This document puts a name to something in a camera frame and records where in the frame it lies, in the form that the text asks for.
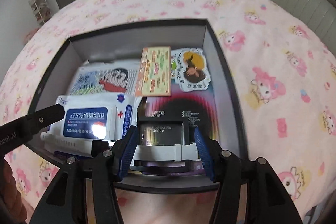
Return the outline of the person's left hand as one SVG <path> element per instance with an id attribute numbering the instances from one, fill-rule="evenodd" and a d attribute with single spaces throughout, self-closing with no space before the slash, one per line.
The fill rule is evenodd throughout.
<path id="1" fill-rule="evenodd" d="M 25 223 L 27 210 L 23 205 L 21 194 L 17 190 L 13 170 L 5 159 L 2 160 L 2 163 L 4 183 L 1 186 L 1 195 L 6 209 L 18 223 Z"/>

